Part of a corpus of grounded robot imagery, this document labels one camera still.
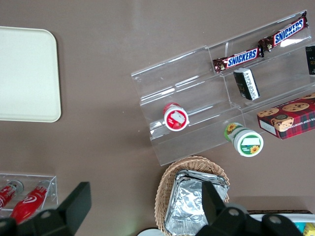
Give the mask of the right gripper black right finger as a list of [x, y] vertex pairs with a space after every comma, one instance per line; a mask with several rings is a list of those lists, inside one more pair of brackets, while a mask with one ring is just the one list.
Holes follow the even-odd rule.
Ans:
[[202, 183], [202, 208], [208, 221], [198, 236], [260, 236], [260, 222], [238, 206], [226, 206], [211, 182]]

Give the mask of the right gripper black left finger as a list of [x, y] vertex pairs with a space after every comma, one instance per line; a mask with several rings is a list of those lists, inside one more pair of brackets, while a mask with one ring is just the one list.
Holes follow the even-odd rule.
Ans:
[[81, 182], [56, 208], [15, 225], [11, 236], [73, 236], [92, 207], [91, 185]]

